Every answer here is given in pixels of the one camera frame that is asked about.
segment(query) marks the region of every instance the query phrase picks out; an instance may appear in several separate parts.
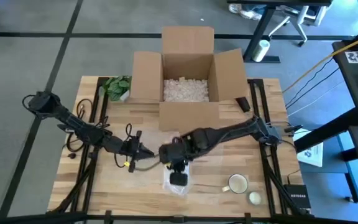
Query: packing foam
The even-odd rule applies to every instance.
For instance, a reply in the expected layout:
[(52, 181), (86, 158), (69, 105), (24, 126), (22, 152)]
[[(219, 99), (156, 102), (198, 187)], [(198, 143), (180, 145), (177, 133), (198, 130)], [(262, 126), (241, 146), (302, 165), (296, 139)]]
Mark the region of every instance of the packing foam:
[(164, 80), (166, 102), (209, 102), (206, 80)]

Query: robotic arm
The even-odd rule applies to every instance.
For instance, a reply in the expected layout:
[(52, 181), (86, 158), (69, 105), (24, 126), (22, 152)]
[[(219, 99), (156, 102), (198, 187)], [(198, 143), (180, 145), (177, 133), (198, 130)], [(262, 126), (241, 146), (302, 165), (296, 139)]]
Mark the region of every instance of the robotic arm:
[(77, 138), (85, 144), (96, 147), (104, 147), (108, 152), (132, 157), (129, 172), (135, 169), (135, 161), (155, 157), (154, 153), (140, 142), (141, 131), (136, 136), (131, 136), (126, 141), (112, 135), (112, 132), (104, 129), (106, 125), (91, 125), (69, 112), (61, 103), (57, 95), (38, 91), (29, 101), (28, 106), (23, 106), (41, 119), (56, 118), (64, 125), (59, 125), (62, 130), (74, 130)]
[(232, 126), (220, 129), (198, 128), (175, 138), (171, 144), (164, 144), (159, 149), (160, 161), (173, 170), (170, 183), (186, 186), (187, 175), (183, 173), (188, 161), (192, 161), (207, 154), (221, 142), (230, 141), (251, 135), (262, 144), (276, 144), (280, 142), (278, 131), (256, 116)]

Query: floor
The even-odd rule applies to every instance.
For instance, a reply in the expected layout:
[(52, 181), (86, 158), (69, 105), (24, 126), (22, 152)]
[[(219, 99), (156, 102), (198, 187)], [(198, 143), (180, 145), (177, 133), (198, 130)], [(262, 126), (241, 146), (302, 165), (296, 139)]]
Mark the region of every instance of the floor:
[[(77, 0), (0, 0), (0, 32), (66, 32), (76, 4)], [(277, 12), (267, 30), (281, 19)], [(163, 26), (179, 25), (211, 26), (216, 34), (252, 34), (257, 23), (231, 14), (222, 0), (83, 0), (73, 32), (159, 33)], [(356, 35), (358, 1), (335, 0), (320, 27), (304, 28), (308, 35)], [(297, 33), (286, 26), (277, 34)], [(62, 41), (61, 37), (0, 37), (0, 204), (33, 120), (21, 106), (21, 99), (45, 88)], [(244, 50), (248, 42), (217, 39), (215, 51)], [(282, 63), (247, 63), (246, 72), (248, 77), (279, 78), (282, 88), (332, 52), (329, 41), (309, 41), (302, 48), (292, 40), (273, 40), (271, 44), (269, 54), (279, 55)], [(57, 66), (53, 92), (67, 108), (72, 108), (81, 76), (130, 75), (133, 53), (160, 51), (160, 45), (160, 39), (71, 38), (62, 64)], [(311, 85), (336, 67), (331, 62)], [(305, 80), (285, 93), (286, 102), (303, 83)], [(336, 87), (328, 94), (302, 109), (333, 86)], [(336, 72), (290, 107), (288, 114), (294, 124), (324, 124), (353, 106), (342, 76)], [(10, 216), (45, 212), (64, 140), (56, 124), (51, 119), (42, 122)], [(358, 173), (358, 164), (352, 166)], [(347, 187), (344, 177), (307, 173), (303, 177), (317, 217), (358, 221), (358, 204), (344, 202), (342, 197), (349, 192), (336, 190)]]

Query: butcher block tabletop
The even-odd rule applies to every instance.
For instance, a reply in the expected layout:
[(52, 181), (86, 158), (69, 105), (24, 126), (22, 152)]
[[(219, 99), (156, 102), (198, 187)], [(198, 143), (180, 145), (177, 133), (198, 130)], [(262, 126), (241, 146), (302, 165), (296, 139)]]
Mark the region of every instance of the butcher block tabletop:
[[(82, 77), (76, 96), (74, 110), (82, 99), (94, 99), (99, 77)], [(263, 79), (272, 121), (287, 121), (287, 111), (283, 100), (278, 79)], [(259, 91), (257, 99), (260, 114), (263, 114), (262, 101)], [(98, 101), (96, 122), (100, 117), (102, 100)], [(134, 101), (127, 103), (108, 102), (106, 115), (108, 127), (114, 135), (126, 138), (125, 128), (128, 123), (133, 126), (132, 134), (142, 130), (141, 142), (154, 153), (158, 153), (161, 144), (171, 141), (178, 136), (176, 132), (161, 132), (158, 130), (158, 103)], [(91, 107), (85, 104), (84, 121), (88, 121)], [(235, 100), (219, 103), (219, 119), (221, 126), (236, 124), (251, 118), (252, 110), (244, 114)], [(48, 209), (56, 208), (75, 185), (81, 153), (77, 152), (74, 159), (68, 157), (69, 151), (63, 148), (56, 179), (53, 185)], [(287, 175), (299, 169), (296, 152), (287, 143), (278, 145), (278, 162), (283, 183), (287, 183)], [(124, 156), (117, 155), (117, 162), (123, 165)], [(148, 167), (157, 161), (147, 159), (138, 161), (137, 167)], [(243, 217), (250, 213), (252, 217), (269, 217), (269, 204), (260, 158), (259, 143), (252, 137), (246, 136), (217, 146), (206, 156), (195, 159), (190, 163), (191, 188), (186, 195), (171, 193), (163, 179), (164, 166), (159, 165), (147, 172), (135, 171), (129, 173), (127, 167), (118, 168), (114, 155), (100, 150), (93, 181), (88, 213), (104, 215), (111, 210), (113, 215), (155, 215), (172, 216), (184, 215), (194, 217)], [(242, 174), (249, 182), (244, 194), (222, 192), (228, 178), (233, 174)], [(292, 184), (303, 184), (300, 172), (290, 176)], [(85, 185), (82, 187), (78, 210), (81, 210)], [(278, 192), (272, 183), (275, 211), (281, 212)], [(247, 196), (250, 192), (258, 192), (262, 197), (260, 205), (251, 204)]]

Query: white bottle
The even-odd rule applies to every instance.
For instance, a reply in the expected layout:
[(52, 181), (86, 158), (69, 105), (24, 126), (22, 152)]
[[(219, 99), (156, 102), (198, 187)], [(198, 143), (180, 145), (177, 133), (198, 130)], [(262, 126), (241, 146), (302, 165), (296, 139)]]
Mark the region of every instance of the white bottle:
[(267, 51), (269, 50), (270, 43), (267, 40), (259, 41), (258, 45), (255, 48), (254, 54), (252, 55), (252, 59), (256, 62), (262, 61), (265, 57)]

